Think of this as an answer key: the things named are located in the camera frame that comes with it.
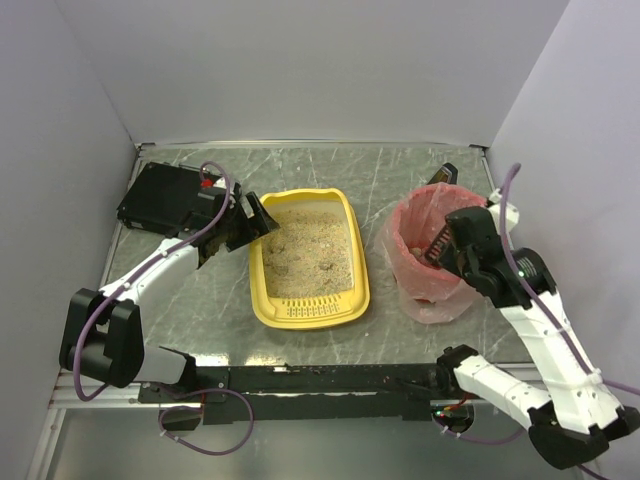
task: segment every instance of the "trash bin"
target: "trash bin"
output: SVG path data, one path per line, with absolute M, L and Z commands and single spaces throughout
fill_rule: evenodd
M 486 199 L 458 185 L 437 183 L 400 201 L 376 235 L 375 249 L 395 276 L 400 308 L 420 323 L 449 322 L 480 295 L 452 273 L 430 266 L 422 253 L 444 227 L 445 215 Z

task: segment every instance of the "scratched surface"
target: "scratched surface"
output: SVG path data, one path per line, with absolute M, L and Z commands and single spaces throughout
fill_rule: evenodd
M 367 312 L 326 330 L 285 331 L 266 327 L 253 314 L 248 249 L 220 252 L 144 318 L 147 343 L 196 356 L 200 365 L 390 364 L 433 362 L 447 346 L 466 343 L 495 362 L 530 361 L 511 326 L 479 300 L 451 323 L 422 325 L 398 308 L 393 277 L 373 250 L 375 234 L 393 206 L 444 162 L 460 170 L 458 183 L 490 192 L 478 149 L 420 146 L 329 146 L 311 148 L 150 147 L 143 162 L 199 166 L 215 160 L 258 196 L 303 187 L 335 187 L 353 206 L 365 242 L 371 287 Z M 109 281 L 125 274 L 161 241 L 156 234 L 120 234 Z

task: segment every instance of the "litter box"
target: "litter box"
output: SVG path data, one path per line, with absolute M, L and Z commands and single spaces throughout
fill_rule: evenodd
M 249 281 L 251 303 L 256 316 L 269 327 L 306 330 L 350 322 L 369 306 L 369 279 L 364 259 L 360 229 L 353 208 L 340 190 L 301 189 L 269 193 L 261 199 L 270 214 L 286 210 L 312 210 L 336 215 L 344 222 L 351 248 L 349 261 L 353 285 L 350 290 L 333 295 L 306 298 L 276 298 L 267 293 L 262 258 L 262 240 L 249 247 Z

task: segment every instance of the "white backdrop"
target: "white backdrop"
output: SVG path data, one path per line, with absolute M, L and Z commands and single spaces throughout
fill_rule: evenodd
M 491 144 L 567 0 L 57 0 L 136 142 Z
M 640 387 L 640 3 L 573 0 L 489 150 L 522 213 L 517 243 L 538 250 L 595 365 Z M 640 399 L 620 395 L 629 405 Z M 638 478 L 640 432 L 602 458 Z
M 49 0 L 0 6 L 0 477 L 24 478 L 69 299 L 96 287 L 133 143 Z

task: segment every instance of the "black bracket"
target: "black bracket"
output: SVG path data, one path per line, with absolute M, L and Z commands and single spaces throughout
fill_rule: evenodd
M 434 364 L 198 367 L 198 389 L 225 388 L 242 393 L 261 420 L 401 417 L 431 420 L 430 401 L 453 399 L 441 389 Z M 141 403 L 173 403 L 150 385 Z M 181 399 L 200 403 L 202 398 Z M 227 395 L 207 395 L 206 424 L 246 420 L 246 408 Z

